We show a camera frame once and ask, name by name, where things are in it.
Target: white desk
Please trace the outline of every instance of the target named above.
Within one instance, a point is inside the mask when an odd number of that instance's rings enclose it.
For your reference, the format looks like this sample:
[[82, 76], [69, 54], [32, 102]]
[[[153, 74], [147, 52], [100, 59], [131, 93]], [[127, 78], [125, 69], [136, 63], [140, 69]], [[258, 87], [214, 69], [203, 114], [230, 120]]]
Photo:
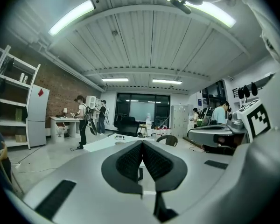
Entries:
[[[114, 145], [116, 145], [115, 144], [116, 142], [127, 143], [127, 142], [137, 141], [137, 140], [154, 141], [154, 139], [131, 137], [131, 136], [127, 136], [127, 135], [124, 135], [124, 137], [125, 137], [124, 140], [117, 140], [117, 139], [115, 139], [116, 135], [118, 135], [118, 134], [115, 133], [115, 134], [110, 135], [109, 137], [106, 137], [104, 139], [95, 141], [95, 142], [90, 143], [90, 144], [86, 144], [86, 145], [84, 145], [84, 149], [86, 149], [89, 152], [95, 152], [95, 151], [98, 151], [98, 150], [101, 150], [101, 149], [104, 149], [104, 148], [114, 146]], [[143, 161], [141, 162], [140, 166], [145, 167]]]
[[77, 122], [80, 122], [79, 119], [74, 119], [74, 118], [64, 118], [64, 117], [50, 117], [51, 118], [51, 139], [53, 140], [54, 143], [56, 143], [56, 139], [57, 139], [57, 127], [56, 124], [57, 123], [70, 123], [70, 137], [75, 138], [76, 137], [76, 133], [80, 133], [79, 130], [79, 124], [77, 125]]

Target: fluorescent ceiling light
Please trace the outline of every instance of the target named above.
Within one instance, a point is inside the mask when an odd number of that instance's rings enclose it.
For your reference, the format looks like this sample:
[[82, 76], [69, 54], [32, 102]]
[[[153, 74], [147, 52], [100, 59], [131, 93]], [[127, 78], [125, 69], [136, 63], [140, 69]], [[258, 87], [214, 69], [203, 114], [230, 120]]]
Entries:
[[102, 81], [129, 81], [128, 78], [106, 78], [102, 79]]
[[49, 34], [52, 36], [56, 35], [72, 21], [94, 9], [95, 6], [93, 5], [92, 1], [87, 0], [86, 2], [75, 7], [73, 10], [64, 15], [58, 22], [56, 22], [56, 24], [50, 29]]
[[210, 2], [203, 2], [201, 5], [194, 5], [186, 1], [186, 5], [189, 7], [196, 8], [202, 12], [205, 12], [214, 18], [217, 18], [219, 21], [224, 23], [226, 26], [232, 28], [233, 25], [237, 22], [233, 17], [231, 17], [228, 13], [218, 8], [214, 4]]
[[176, 81], [176, 80], [158, 80], [158, 79], [153, 79], [154, 83], [167, 83], [167, 84], [181, 84], [181, 81]]

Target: white refrigerator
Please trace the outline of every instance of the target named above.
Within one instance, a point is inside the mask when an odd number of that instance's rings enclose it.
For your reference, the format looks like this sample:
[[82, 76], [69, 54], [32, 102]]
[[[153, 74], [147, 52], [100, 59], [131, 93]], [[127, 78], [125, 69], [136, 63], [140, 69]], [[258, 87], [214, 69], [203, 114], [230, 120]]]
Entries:
[[49, 90], [33, 85], [28, 110], [28, 136], [31, 147], [45, 145], [46, 141], [46, 110]]

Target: red sticker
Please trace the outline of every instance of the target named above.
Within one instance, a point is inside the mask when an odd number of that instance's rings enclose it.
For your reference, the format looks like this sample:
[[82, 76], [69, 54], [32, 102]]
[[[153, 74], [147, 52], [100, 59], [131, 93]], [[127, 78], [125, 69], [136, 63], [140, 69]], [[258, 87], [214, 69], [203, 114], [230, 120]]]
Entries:
[[39, 97], [43, 95], [42, 89], [38, 92]]

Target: table lamp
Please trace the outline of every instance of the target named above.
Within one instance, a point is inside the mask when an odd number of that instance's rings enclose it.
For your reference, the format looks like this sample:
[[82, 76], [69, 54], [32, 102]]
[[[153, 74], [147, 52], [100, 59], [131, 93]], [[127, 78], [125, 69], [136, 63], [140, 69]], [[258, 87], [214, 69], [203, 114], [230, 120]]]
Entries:
[[66, 117], [67, 108], [63, 108], [63, 112], [64, 112], [64, 117]]

